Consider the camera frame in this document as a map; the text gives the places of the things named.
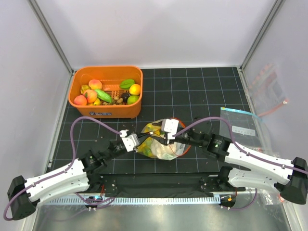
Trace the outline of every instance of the black tile floor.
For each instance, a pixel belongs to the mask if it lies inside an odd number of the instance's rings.
[[[220,107],[250,111],[235,67],[142,71],[144,92],[140,114],[134,119],[101,119],[102,122],[116,130],[141,131],[147,123],[166,117],[179,118],[188,125],[195,117],[220,116]],[[68,103],[48,171],[71,161],[69,131],[72,122],[80,116],[79,111]],[[218,134],[219,125],[219,121],[212,122]],[[77,157],[80,157],[91,146],[99,145],[100,139],[116,140],[119,137],[85,120],[75,126],[74,138]],[[137,153],[123,155],[112,160],[102,173],[216,172],[227,165],[208,159],[200,149],[192,147],[186,155],[172,161],[150,159]]]

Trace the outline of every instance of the white label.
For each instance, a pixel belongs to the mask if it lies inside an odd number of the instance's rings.
[[[237,126],[232,126],[232,131],[234,133],[239,133],[242,135],[248,135],[248,136],[256,136],[256,131],[248,128],[241,128]]]

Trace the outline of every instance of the sticker on basket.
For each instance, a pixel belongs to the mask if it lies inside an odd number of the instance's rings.
[[[256,131],[252,129],[248,129],[248,128],[232,126],[232,131],[235,133],[242,134],[242,135],[256,136]]]
[[[111,116],[112,115],[112,113],[111,112],[89,112],[89,114],[91,115],[91,116]]]

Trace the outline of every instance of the peach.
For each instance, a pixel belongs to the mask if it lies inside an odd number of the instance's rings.
[[[99,89],[101,90],[103,88],[103,85],[102,83],[97,80],[97,79],[92,79],[90,80],[89,82],[89,87],[92,89],[92,90],[95,90],[95,89]]]
[[[88,103],[93,103],[97,99],[97,93],[94,90],[85,90],[83,96],[87,98]]]
[[[87,99],[86,97],[84,97],[83,95],[79,95],[77,96],[75,99],[74,99],[74,104],[76,105],[82,105],[82,106],[85,106],[87,105]]]

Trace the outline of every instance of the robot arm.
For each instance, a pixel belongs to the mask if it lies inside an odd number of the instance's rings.
[[[199,147],[208,157],[250,169],[250,171],[244,171],[232,167],[222,167],[217,176],[221,188],[231,186],[232,188],[266,189],[280,192],[284,199],[293,203],[306,203],[307,175],[284,167],[297,167],[307,171],[308,167],[305,160],[298,157],[293,161],[276,158],[237,144],[241,149],[252,154],[247,155],[240,151],[230,139],[214,134],[211,126],[205,123],[190,128],[180,136],[175,136],[179,130],[178,123],[175,119],[162,120],[159,125],[161,130],[165,132],[164,137],[152,136],[151,132],[129,133],[128,130],[123,130],[121,131],[120,141],[103,141],[101,145],[103,151],[89,150],[82,157],[76,159],[72,167],[65,173],[34,185],[18,196],[11,204],[13,220],[23,219],[31,215],[37,207],[55,198],[70,193],[98,191],[102,184],[99,172],[107,166],[107,162],[127,152],[134,152],[148,137],[157,140],[162,145],[179,142]],[[274,166],[260,159],[280,163],[282,167]],[[9,200],[34,182],[64,171],[66,168],[67,166],[64,166],[26,180],[22,176],[16,177],[8,190]]]

